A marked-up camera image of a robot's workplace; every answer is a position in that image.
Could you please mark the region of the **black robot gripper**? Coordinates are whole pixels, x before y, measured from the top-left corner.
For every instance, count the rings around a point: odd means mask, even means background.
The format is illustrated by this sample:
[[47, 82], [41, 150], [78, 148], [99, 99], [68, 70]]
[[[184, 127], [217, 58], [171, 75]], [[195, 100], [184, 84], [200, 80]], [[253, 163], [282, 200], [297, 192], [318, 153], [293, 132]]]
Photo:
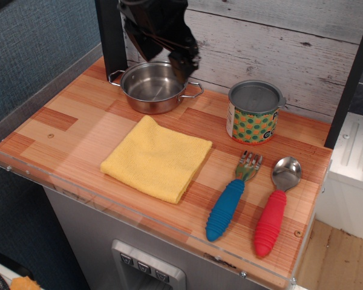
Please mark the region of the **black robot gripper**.
[[164, 49], [180, 84], [199, 69], [200, 53], [185, 23], [188, 1], [119, 1], [125, 31], [140, 55], [150, 61]]

